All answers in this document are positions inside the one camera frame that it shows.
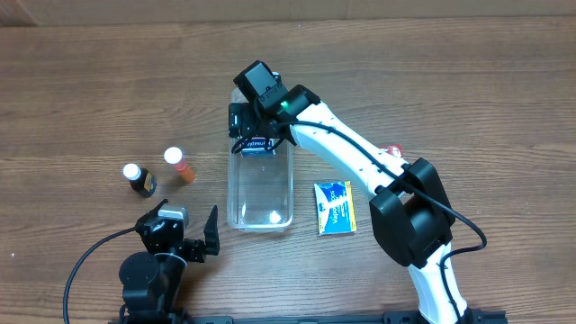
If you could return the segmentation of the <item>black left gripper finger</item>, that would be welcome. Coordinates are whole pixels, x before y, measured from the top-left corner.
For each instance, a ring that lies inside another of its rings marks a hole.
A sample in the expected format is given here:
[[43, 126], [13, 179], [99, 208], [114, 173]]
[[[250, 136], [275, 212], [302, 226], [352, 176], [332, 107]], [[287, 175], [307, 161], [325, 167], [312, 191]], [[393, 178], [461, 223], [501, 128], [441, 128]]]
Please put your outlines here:
[[204, 229], [205, 254], [217, 256], [220, 253], [220, 238], [218, 232], [218, 207], [214, 205], [205, 223]]
[[168, 203], [168, 199], [163, 199], [156, 207], [148, 212], [149, 215], [158, 215], [159, 210]]

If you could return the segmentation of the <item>white blue Hansaplast box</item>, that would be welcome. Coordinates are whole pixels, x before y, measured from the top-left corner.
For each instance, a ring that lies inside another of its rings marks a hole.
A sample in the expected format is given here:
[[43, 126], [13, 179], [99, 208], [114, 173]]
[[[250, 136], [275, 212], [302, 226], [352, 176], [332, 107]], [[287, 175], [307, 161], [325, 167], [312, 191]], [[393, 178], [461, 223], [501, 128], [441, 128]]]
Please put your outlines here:
[[242, 157], [272, 156], [275, 154], [275, 140], [266, 138], [252, 138], [246, 141], [240, 151]]

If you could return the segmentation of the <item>clear plastic container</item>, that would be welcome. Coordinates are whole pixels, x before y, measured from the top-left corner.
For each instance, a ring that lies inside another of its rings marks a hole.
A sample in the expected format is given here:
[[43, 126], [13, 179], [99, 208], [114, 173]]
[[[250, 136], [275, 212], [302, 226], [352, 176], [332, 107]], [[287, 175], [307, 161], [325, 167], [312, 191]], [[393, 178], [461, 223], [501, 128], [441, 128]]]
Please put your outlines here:
[[236, 230], [273, 232], [293, 221], [293, 149], [275, 141], [272, 156], [242, 157], [229, 136], [227, 222]]

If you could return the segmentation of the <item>blue yellow VapoDrops box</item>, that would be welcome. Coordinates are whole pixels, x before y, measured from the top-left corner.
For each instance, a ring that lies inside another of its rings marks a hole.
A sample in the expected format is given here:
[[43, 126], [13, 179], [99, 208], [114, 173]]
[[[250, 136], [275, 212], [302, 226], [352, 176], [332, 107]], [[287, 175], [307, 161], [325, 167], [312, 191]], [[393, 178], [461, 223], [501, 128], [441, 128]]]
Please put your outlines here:
[[315, 184], [319, 235], [349, 234], [356, 231], [356, 216], [350, 181]]

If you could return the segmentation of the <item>red Panadol box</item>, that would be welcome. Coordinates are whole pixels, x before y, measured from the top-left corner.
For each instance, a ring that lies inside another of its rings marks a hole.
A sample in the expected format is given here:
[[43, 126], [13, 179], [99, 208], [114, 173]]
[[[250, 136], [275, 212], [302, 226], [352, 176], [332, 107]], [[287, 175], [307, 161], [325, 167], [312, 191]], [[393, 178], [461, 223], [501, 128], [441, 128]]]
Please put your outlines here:
[[402, 158], [403, 157], [403, 150], [400, 144], [393, 144], [393, 145], [388, 145], [388, 146], [381, 146], [380, 150], [392, 155], [396, 158]]

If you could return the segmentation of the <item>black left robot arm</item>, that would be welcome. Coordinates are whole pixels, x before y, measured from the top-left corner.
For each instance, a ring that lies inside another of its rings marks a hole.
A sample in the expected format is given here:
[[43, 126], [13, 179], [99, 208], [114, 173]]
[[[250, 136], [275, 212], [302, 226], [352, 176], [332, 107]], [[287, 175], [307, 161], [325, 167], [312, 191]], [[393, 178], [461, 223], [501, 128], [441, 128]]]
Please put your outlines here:
[[203, 229], [203, 239], [185, 237], [187, 209], [167, 199], [135, 224], [146, 248], [121, 264], [121, 323], [191, 323], [184, 309], [175, 307], [185, 269], [220, 253], [218, 208], [214, 206]]

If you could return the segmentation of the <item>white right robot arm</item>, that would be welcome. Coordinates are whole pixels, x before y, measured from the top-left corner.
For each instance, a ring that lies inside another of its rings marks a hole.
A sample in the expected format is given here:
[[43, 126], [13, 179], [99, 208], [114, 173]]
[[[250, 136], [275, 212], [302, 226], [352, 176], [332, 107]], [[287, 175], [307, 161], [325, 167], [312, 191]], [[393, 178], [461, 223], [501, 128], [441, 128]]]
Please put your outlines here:
[[369, 201], [373, 235], [383, 251], [408, 269], [426, 323], [468, 323], [450, 261], [455, 211], [436, 169], [425, 159], [395, 157], [347, 127], [303, 85], [286, 88], [257, 60], [233, 80], [253, 119], [236, 129], [243, 149], [252, 136], [287, 140], [347, 176]]

